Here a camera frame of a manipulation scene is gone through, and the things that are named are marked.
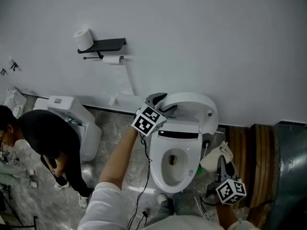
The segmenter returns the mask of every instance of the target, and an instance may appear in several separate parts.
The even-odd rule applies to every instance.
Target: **white sleeve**
[[[112,183],[99,183],[78,230],[124,230],[127,224],[121,190]]]

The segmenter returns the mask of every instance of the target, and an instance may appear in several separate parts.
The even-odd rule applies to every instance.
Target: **sneaker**
[[[30,182],[30,186],[34,188],[38,188],[38,185],[36,182]]]
[[[88,203],[88,197],[82,197],[79,193],[79,205],[81,208],[86,209]]]
[[[61,185],[58,184],[58,183],[56,183],[56,184],[54,185],[54,188],[55,188],[56,190],[61,190],[62,188],[66,188],[66,187],[69,187],[69,182],[67,182],[64,186],[61,186]]]
[[[28,174],[29,174],[30,176],[33,176],[33,175],[35,175],[35,171],[34,171],[34,170],[28,170]]]
[[[158,203],[159,203],[159,205],[161,205],[161,204],[162,204],[162,202],[164,202],[164,201],[167,201],[167,200],[168,200],[168,198],[167,198],[167,196],[166,196],[165,194],[159,194],[157,199],[158,199]]]

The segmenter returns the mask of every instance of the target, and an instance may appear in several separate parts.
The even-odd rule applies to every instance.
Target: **toilet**
[[[69,123],[79,137],[82,161],[92,161],[96,157],[102,130],[95,124],[95,117],[74,97],[38,98],[33,110],[48,110]]]
[[[163,126],[152,134],[151,173],[159,188],[167,193],[185,189],[195,176],[201,159],[202,135],[214,134],[218,113],[214,102],[201,93],[168,95],[157,106],[178,108]]]

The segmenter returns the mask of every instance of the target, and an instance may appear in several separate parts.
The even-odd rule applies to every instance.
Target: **hand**
[[[54,170],[54,173],[55,173],[56,177],[61,177],[64,174],[64,171],[61,171],[58,168],[56,168]]]
[[[156,93],[148,96],[143,106],[137,110],[131,126],[145,136],[157,131],[177,110],[177,105],[173,105],[166,110],[159,108],[161,107],[160,101],[166,96],[167,93]]]

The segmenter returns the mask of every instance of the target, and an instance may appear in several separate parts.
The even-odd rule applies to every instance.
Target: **fiducial marker cube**
[[[234,205],[246,196],[244,183],[227,179],[216,188],[222,204]]]
[[[140,131],[143,135],[149,136],[151,133],[158,130],[166,121],[167,119],[156,110],[149,107],[147,104],[143,104],[131,126]]]

